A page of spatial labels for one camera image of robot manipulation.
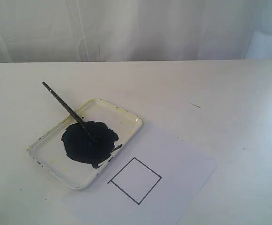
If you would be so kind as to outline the thin black paintbrush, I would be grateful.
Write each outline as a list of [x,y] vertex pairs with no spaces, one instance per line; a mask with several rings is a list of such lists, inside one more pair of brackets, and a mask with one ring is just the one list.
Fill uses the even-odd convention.
[[57,99],[57,101],[69,112],[69,114],[84,128],[89,138],[92,141],[95,141],[95,139],[91,136],[91,134],[87,130],[83,119],[46,82],[42,82],[42,85]]

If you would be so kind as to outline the white paint tray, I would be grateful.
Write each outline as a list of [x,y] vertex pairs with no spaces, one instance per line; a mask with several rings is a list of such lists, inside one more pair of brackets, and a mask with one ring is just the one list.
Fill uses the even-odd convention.
[[90,164],[76,162],[66,155],[61,137],[67,127],[76,122],[72,116],[67,116],[47,131],[27,149],[27,152],[39,167],[54,178],[71,189],[79,190],[87,187],[104,170],[142,127],[143,120],[129,110],[99,98],[91,99],[81,105],[76,113],[84,121],[105,123],[119,137],[115,142],[116,150],[99,164],[99,168],[95,169]]

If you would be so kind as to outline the white backdrop curtain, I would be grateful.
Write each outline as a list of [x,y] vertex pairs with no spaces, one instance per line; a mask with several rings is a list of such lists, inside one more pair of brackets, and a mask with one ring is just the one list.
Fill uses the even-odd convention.
[[0,0],[0,62],[272,60],[272,0]]

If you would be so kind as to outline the white paper sheet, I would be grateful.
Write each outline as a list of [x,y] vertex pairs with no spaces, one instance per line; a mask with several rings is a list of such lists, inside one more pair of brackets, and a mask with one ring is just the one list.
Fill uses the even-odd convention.
[[84,225],[175,225],[216,162],[150,123],[65,205]]

